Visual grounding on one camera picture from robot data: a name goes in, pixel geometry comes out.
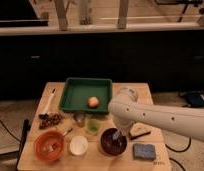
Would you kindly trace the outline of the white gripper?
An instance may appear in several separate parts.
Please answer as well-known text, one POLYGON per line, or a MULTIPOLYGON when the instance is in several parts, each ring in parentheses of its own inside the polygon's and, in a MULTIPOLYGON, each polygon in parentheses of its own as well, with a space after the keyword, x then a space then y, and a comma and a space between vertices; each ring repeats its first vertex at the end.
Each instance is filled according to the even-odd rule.
POLYGON ((134 125, 134 122, 127 120, 114 120, 114 124, 117 128, 117 131, 119 130, 122 135, 128 135, 134 125))

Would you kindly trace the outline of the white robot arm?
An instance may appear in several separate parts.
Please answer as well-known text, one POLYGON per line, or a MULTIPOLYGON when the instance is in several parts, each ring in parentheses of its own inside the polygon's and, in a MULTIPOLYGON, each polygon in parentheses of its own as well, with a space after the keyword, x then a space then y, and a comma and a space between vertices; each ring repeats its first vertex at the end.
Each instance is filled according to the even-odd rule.
POLYGON ((204 142, 204 109, 143 104, 133 88, 123 87, 110 100, 108 110, 125 134, 140 122, 204 142))

